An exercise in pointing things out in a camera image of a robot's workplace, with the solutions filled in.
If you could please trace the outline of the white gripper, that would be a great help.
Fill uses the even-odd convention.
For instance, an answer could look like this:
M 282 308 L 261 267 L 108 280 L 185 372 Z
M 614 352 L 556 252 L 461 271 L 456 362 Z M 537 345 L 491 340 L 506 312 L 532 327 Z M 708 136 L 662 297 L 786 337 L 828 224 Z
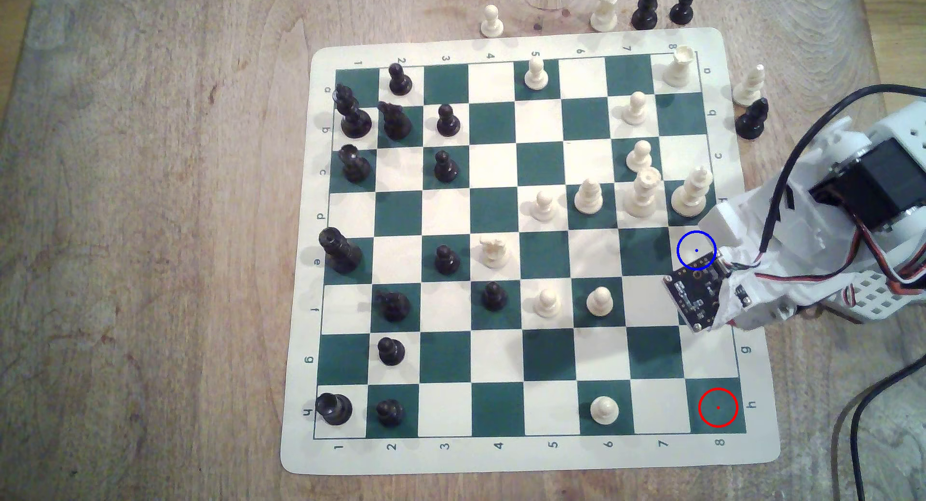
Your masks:
M 767 251 L 758 257 L 773 185 L 718 203 L 703 219 L 724 262 L 742 264 L 722 283 L 719 308 L 709 329 L 747 330 L 792 318 L 836 290 L 847 276 L 824 278 L 851 252 L 855 227 L 836 208 L 816 203 L 802 185 L 789 186 L 773 218 Z M 810 276 L 823 277 L 813 282 Z

